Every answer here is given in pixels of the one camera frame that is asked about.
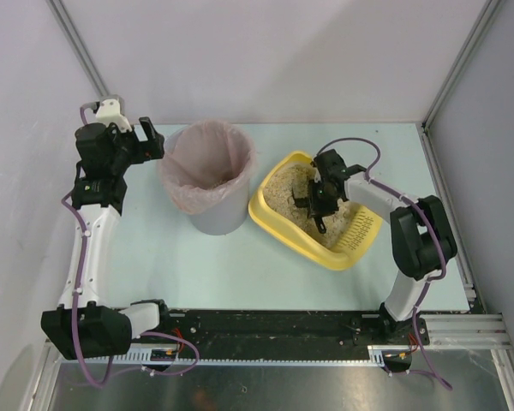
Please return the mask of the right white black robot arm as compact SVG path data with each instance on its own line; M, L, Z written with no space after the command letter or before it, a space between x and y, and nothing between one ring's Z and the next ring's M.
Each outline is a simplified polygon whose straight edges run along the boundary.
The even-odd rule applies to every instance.
M333 149L317 154L312 166L316 173L308 182L308 198L296 203L308 209L321 234L326 233L323 218L337 212L341 200L365 206L389 224L398 274L380 305L379 318L386 332L407 325L419 312L430 283L445 276L447 262L457 255L441 200L401 194L359 164L346 165Z

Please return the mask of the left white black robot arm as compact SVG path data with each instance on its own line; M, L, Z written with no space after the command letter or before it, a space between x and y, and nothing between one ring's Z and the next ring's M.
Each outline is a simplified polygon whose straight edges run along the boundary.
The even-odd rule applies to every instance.
M112 239L127 192L124 175L135 164L164 156L164 136L147 117L139 120L146 139L93 122L75 131L80 159L74 187L63 199L77 222L69 274L58 306L43 312L40 325L67 360L123 355L142 333L168 316L162 300L143 300L118 310L106 299Z

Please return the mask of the grey trash bin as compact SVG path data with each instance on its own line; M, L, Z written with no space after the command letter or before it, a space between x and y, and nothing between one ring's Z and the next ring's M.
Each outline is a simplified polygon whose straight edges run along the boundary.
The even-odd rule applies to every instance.
M249 183L201 214L185 214L200 232L207 235L226 235L236 230L244 222L248 214L248 200Z

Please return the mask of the yellow litter box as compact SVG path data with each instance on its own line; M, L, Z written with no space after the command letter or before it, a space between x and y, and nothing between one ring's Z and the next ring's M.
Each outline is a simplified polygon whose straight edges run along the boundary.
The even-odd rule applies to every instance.
M282 159L256 188L248 203L249 216L264 231L302 256L329 270L347 270L355 265L372 246L380 232L382 224L380 216L365 206L358 205L347 230L332 248L326 248L295 223L275 212L265 201L264 189L277 172L296 164L309 165L311 162L310 155L301 151L291 152Z

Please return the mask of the black slotted litter scoop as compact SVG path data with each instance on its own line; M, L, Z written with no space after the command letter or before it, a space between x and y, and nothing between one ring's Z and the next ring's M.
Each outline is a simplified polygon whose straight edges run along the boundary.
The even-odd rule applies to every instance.
M307 219L312 220L320 234L326 233L323 218L326 216L326 207L315 190L310 190L306 197L293 195L295 207L306 211Z

